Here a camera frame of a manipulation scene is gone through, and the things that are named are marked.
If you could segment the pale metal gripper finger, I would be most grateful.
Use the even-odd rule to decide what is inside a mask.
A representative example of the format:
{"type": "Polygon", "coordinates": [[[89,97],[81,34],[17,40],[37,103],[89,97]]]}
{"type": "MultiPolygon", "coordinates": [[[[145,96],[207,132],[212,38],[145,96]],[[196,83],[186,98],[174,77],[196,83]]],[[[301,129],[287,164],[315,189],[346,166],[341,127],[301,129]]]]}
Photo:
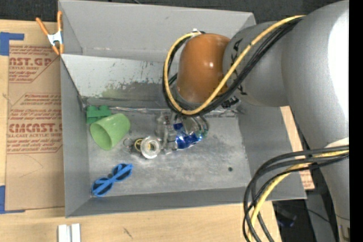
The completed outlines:
{"type": "Polygon", "coordinates": [[[175,134],[166,134],[163,139],[162,151],[165,155],[174,151],[175,147],[175,134]]]}
{"type": "Polygon", "coordinates": [[[156,135],[168,135],[171,124],[171,113],[162,112],[156,119],[156,135]]]}

